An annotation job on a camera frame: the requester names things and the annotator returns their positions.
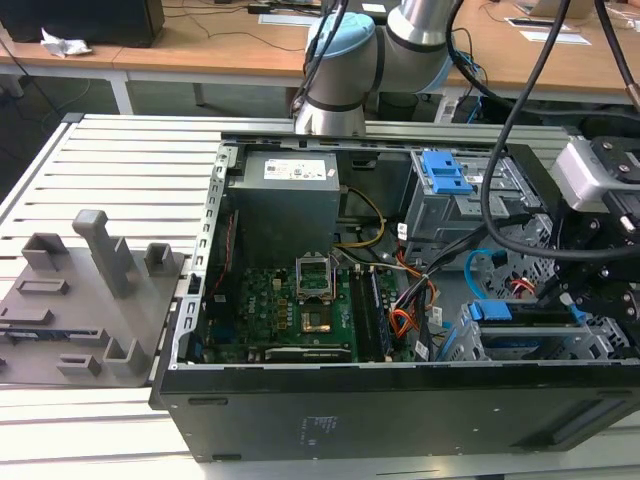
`black computer case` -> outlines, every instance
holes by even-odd
[[[41,29],[89,44],[150,47],[164,23],[161,0],[4,0],[0,21],[14,42],[37,42]]]

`power supply label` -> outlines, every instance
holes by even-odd
[[[265,180],[326,180],[324,160],[272,158],[264,163]]]

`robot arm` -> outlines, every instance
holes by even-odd
[[[346,13],[306,92],[296,133],[364,135],[367,93],[417,92],[443,82],[451,66],[445,42],[451,5],[450,0],[404,0],[389,13],[386,27],[378,28],[366,15]],[[336,16],[325,23],[317,52]],[[317,25],[310,29],[309,38],[317,30]]]

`wooden desk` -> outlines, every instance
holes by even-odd
[[[522,88],[542,49],[542,42],[530,42],[520,33],[541,29],[516,28],[503,20],[521,16],[522,12],[511,2],[488,4],[486,0],[466,0],[456,19],[456,26],[465,27],[471,33],[474,56],[477,63],[487,70],[493,89]],[[640,34],[628,29],[624,21],[612,19],[612,22],[629,67],[639,75]],[[624,84],[595,13],[587,20],[568,20],[565,24],[571,27],[571,31],[564,33],[579,33],[591,45],[556,44],[535,91],[620,94]],[[468,49],[464,34],[456,36],[456,39],[460,48]],[[451,73],[447,84],[468,86],[457,71]]]
[[[231,7],[235,5],[246,3],[234,3]],[[208,12],[186,11],[196,14]],[[113,60],[113,66],[116,69],[294,77],[299,82],[307,28],[262,25],[258,23],[257,15],[249,15],[246,10],[234,13],[223,13],[225,10],[222,9],[211,11],[216,14],[171,18],[184,14],[185,10],[165,9],[164,31],[153,47],[123,48]],[[285,51],[248,35],[232,32],[251,33],[273,45],[294,51]]]
[[[165,1],[167,5],[180,5],[178,0]],[[471,32],[476,61],[487,70],[490,87],[503,96],[514,98],[525,84],[542,43],[530,42],[520,33],[521,30],[539,29],[516,28],[503,21],[505,16],[521,16],[510,1],[492,4],[487,0],[466,0],[456,26]],[[197,0],[186,0],[185,3],[203,6]],[[232,4],[229,9],[244,4]],[[621,5],[616,8],[640,12]],[[38,44],[19,44],[14,46],[15,54],[33,75],[109,80],[123,114],[133,113],[127,89],[129,80],[193,83],[196,103],[204,101],[202,90],[198,88],[203,83],[299,85],[307,28],[261,25],[257,15],[240,10],[229,13],[226,7],[210,11],[216,13],[202,15],[209,10],[187,8],[186,12],[197,15],[182,16],[185,10],[166,8],[165,29],[150,49],[97,46],[93,47],[95,53],[92,55],[58,59]],[[531,98],[629,103],[597,18],[566,23],[576,27],[572,31],[580,33],[592,45],[556,45]],[[623,29],[624,21],[614,20],[614,25],[632,71],[640,72],[640,34]],[[251,33],[295,51],[285,51],[250,36],[230,32]],[[467,49],[464,35],[457,38],[460,48]],[[19,73],[4,52],[0,52],[0,73]],[[441,113],[450,113],[451,108],[446,107],[455,106],[467,88],[466,80],[453,70],[445,86],[438,90],[444,94]],[[441,116],[439,120],[446,121],[447,117],[450,115]]]

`white label sticker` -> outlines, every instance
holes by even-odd
[[[398,238],[400,240],[406,240],[407,239],[407,224],[406,223],[399,223],[398,224]]]
[[[520,32],[530,42],[546,42],[549,32]],[[567,43],[570,45],[591,45],[584,37],[576,33],[560,33],[556,38],[556,43]]]
[[[264,163],[265,180],[326,180],[324,160],[272,158]]]
[[[362,9],[365,12],[386,13],[387,9],[379,3],[363,3]]]
[[[425,347],[420,340],[416,341],[416,353],[420,355],[423,360],[429,359],[429,349]]]
[[[482,183],[482,175],[465,175],[467,183]]]
[[[431,317],[431,323],[435,323],[436,325],[442,326],[442,308],[433,307],[432,309],[433,316]]]

